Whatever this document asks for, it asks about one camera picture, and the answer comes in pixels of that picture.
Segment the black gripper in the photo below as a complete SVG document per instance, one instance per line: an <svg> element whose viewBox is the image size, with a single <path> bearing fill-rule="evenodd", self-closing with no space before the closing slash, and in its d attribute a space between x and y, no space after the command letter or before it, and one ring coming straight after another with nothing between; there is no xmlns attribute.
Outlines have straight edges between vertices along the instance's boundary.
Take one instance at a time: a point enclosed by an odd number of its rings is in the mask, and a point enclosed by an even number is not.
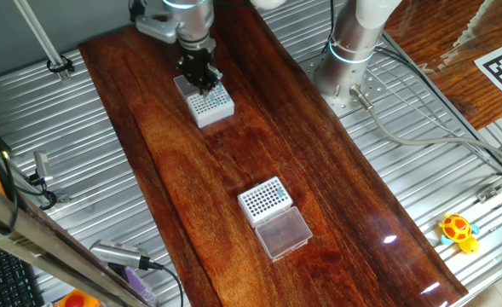
<svg viewBox="0 0 502 307"><path fill-rule="evenodd" d="M221 81L223 73L214 66L215 51L208 49L182 49L182 58L177 64L179 71L186 77L195 80L195 86L202 96L207 96Z"/></svg>

